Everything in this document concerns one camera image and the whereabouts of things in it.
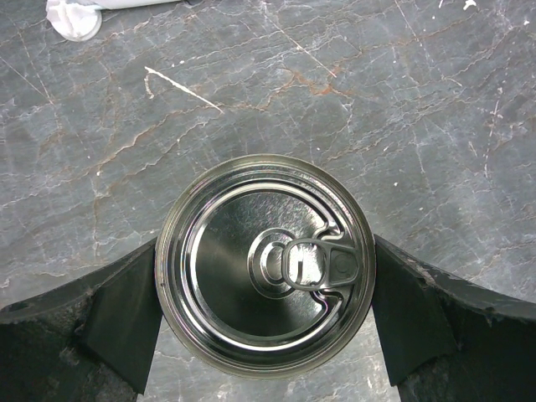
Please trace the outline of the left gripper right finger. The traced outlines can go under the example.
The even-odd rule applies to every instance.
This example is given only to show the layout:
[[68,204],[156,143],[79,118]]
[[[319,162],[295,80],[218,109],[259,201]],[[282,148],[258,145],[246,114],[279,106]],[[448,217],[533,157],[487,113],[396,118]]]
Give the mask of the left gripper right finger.
[[372,307],[403,401],[533,401],[535,305],[427,264],[377,236]]

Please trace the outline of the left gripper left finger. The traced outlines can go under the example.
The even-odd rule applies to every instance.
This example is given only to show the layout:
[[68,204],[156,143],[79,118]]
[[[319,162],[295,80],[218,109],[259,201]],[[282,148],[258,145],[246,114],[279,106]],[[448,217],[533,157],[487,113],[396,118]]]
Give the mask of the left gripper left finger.
[[162,320],[155,240],[1,310],[3,401],[135,401]]

